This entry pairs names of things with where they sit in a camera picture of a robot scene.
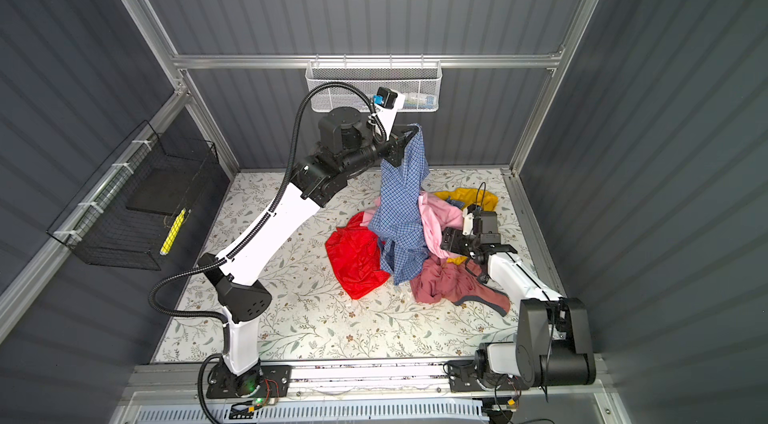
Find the pink cloth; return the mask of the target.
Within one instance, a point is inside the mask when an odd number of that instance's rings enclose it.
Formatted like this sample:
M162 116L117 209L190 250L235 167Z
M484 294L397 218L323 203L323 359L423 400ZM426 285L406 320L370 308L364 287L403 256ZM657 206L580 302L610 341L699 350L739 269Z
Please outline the pink cloth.
M392 195L377 198L373 208L363 212L362 225L369 228L382 246L382 267L393 271L416 266L427 254L438 259L462 264L467 258L441 248L442 232L460 230L463 214L460 202L456 207L446 200L449 193L420 191L414 195Z

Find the blue checkered shirt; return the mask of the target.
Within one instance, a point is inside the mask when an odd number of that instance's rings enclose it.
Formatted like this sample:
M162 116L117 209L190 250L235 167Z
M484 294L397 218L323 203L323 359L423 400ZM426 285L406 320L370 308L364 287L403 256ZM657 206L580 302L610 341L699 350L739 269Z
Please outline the blue checkered shirt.
M419 197L429 175L421 126L406 127L411 139L398 166L381 163L380 203L368 228L381 248L380 268L396 285L417 277L428 257Z

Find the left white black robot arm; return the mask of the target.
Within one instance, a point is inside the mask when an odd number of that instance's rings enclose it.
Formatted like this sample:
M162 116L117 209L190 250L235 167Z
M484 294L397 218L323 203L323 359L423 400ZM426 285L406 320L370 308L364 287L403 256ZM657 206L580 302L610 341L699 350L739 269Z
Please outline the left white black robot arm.
M296 160L287 171L287 183L238 238L213 255L204 254L200 266L213 285L225 316L223 361L236 376L260 364L259 316L272 296L259 275L272 256L307 220L324 208L358 174L383 161L404 162L406 148L420 132L415 124L396 125L396 112L378 115L385 132L352 107L332 110L319 122L320 141L314 153Z

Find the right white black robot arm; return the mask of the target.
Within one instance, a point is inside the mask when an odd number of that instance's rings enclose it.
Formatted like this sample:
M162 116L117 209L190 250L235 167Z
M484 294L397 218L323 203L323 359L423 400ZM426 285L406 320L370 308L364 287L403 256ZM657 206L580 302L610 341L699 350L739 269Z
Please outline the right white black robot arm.
M459 229L442 232L441 249L465 257L470 282L492 296L518 304L512 342L481 344L471 365L451 373L454 392L484 389L522 391L591 385L597 375L588 314L576 298L550 288L504 244L497 214L478 205L463 212Z

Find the maroon cloth grey trim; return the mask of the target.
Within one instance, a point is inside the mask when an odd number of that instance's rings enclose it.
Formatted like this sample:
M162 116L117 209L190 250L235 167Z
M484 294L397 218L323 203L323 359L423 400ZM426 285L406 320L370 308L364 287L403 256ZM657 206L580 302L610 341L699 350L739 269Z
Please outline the maroon cloth grey trim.
M479 266L473 261L461 264L448 262L430 255L423 263L422 271L410 281L416 302L435 304L447 300L455 306L476 302L487 306L500 316L506 316L511 303L509 297L478 281L472 274Z

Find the mustard yellow cloth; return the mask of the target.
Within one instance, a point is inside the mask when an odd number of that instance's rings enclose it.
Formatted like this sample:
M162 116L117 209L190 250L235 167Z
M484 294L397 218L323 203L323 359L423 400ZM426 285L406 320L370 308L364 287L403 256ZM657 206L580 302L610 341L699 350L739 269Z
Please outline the mustard yellow cloth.
M452 191L437 191L425 200L422 209L424 235L429 250L438 258L448 262L461 264L473 255L456 255L440 249L442 231L446 228L461 229L463 224L462 211L471 204L478 204L486 211L482 220L483 233L474 235L480 244L499 243L497 215L498 197L486 190L482 183L479 188L459 187Z

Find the red cloth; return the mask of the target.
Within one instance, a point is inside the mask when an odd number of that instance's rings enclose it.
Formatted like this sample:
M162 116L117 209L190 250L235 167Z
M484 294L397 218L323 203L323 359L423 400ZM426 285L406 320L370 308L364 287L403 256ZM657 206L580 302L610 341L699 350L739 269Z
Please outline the red cloth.
M390 278L390 274L381 268L378 236L367 227L371 218L365 211L353 215L325 242L333 273L353 300L367 296Z

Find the tubes inside white basket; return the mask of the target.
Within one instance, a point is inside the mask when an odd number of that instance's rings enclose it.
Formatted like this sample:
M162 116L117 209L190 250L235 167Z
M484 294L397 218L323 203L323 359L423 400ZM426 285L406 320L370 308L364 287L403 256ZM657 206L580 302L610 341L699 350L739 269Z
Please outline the tubes inside white basket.
M438 109L438 99L433 94L406 93L403 109L409 112L433 112Z

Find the floral table mat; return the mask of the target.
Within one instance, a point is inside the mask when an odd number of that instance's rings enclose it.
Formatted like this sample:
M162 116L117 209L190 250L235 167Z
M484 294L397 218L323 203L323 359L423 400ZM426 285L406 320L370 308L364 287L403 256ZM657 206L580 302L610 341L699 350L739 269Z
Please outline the floral table mat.
M504 177L498 168L432 168L428 192L453 191L486 183L499 198L496 212L503 242L511 244L529 268L533 263ZM267 207L282 179L278 172L243 172L235 177L209 233L204 251L218 251L238 237ZM374 203L380 171L352 181L327 208L305 222L273 256L260 281L273 295L260 316L257 341L263 361L470 356L482 342L511 341L516 307L504 317L487 306L414 301L408 284L392 280L359 300L337 281L325 242L339 226ZM217 309L215 290L202 275L189 278L178 300L182 310ZM151 363L199 362L220 352L218 321L172 318Z

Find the white ventilation grille strip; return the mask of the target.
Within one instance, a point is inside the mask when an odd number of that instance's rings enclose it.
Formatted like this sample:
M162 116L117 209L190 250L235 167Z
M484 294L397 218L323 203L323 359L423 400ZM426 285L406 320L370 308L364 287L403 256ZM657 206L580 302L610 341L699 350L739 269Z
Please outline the white ventilation grille strip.
M217 404L211 414L220 423L486 423L482 404L462 399L403 401L281 402L247 411L242 404Z

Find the yellow green marker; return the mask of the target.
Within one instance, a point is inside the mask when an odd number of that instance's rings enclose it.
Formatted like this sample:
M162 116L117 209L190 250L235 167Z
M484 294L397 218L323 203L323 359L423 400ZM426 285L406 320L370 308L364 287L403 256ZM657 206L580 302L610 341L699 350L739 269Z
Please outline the yellow green marker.
M185 208L182 208L181 211L175 217L168 231L168 234L166 235L166 238L161 245L161 248L160 248L161 256L166 256L171 252L174 246L174 243L178 237L178 234L186 220L187 214L188 214L187 210Z

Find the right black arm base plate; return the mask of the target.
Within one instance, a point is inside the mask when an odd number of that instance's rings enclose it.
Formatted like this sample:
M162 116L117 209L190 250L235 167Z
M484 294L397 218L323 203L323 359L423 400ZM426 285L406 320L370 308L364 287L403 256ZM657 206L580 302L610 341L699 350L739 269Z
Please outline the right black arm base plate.
M527 390L518 376L479 371L471 360L449 360L442 365L453 393L504 391L521 393Z

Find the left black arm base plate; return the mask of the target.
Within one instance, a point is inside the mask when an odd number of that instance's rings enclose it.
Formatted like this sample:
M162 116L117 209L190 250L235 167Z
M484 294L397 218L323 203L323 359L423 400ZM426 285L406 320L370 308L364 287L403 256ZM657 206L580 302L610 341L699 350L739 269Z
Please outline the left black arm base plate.
M206 398L281 398L285 397L293 368L288 365L255 366L238 376L225 364L215 364L204 377Z

